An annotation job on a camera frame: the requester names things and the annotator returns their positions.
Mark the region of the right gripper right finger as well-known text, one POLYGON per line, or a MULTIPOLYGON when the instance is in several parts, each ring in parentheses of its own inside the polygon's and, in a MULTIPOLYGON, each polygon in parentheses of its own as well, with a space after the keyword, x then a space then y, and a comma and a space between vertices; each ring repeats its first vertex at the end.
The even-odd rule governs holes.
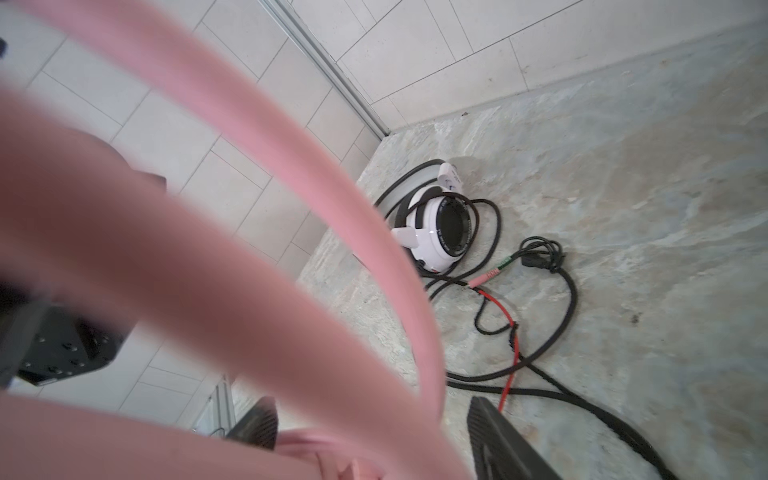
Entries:
POLYGON ((466 424, 479 480, 561 479, 488 399, 471 399, 466 424))

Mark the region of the white black headphones with cable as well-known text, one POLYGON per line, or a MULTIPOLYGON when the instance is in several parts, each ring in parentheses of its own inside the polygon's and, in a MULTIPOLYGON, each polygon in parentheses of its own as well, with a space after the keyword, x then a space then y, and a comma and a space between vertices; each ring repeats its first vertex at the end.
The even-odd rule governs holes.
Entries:
POLYGON ((541 236, 527 237, 517 251, 490 267, 488 264, 501 239, 502 215, 493 201, 484 200, 484 205, 490 207, 495 215, 491 246, 475 267, 461 274, 454 272, 476 240, 480 225, 477 207, 480 203, 480 200, 470 199, 464 194, 456 168, 441 159, 428 160, 412 168, 391 184, 374 203, 419 276, 427 279, 425 289, 431 299, 450 286, 459 286, 477 294, 484 305, 495 305, 507 319, 505 326, 492 333, 507 335, 512 351, 511 365, 475 376, 448 372, 448 387, 488 399, 503 416, 508 399, 514 396, 551 399, 581 408, 600 420, 619 440, 650 464, 660 478, 674 478, 674 473, 660 454, 634 427, 581 397, 534 364, 566 332, 578 305, 578 290, 563 267, 565 253, 558 241, 541 236), (518 322, 483 287, 515 261, 527 268, 560 276, 569 290, 569 304, 563 320, 550 337, 529 355, 521 350, 518 322))

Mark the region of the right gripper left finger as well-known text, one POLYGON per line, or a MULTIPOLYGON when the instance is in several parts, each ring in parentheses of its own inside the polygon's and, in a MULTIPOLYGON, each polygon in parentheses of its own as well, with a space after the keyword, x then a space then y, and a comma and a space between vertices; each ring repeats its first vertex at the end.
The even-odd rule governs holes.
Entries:
POLYGON ((274 450, 278 428, 276 400, 274 397, 264 396, 226 434, 225 439, 263 450, 274 450))

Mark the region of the pink headphones with cable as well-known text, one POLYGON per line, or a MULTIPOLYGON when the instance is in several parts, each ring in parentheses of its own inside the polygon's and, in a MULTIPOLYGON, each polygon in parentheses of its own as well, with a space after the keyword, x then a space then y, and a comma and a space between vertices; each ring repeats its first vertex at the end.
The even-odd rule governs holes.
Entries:
POLYGON ((143 1, 24 1, 265 163, 364 261, 414 341, 399 376, 274 266, 110 160, 33 102, 1 92, 1 274, 102 320, 152 321, 250 376, 395 479, 466 479, 440 427, 437 325, 361 191, 240 71, 143 1))

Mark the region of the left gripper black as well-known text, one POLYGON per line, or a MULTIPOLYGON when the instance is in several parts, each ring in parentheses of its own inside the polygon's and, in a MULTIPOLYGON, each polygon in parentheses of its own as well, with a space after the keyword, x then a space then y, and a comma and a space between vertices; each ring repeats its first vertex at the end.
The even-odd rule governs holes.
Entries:
POLYGON ((1 385, 40 387, 111 364, 129 336, 40 297, 1 289, 1 385))

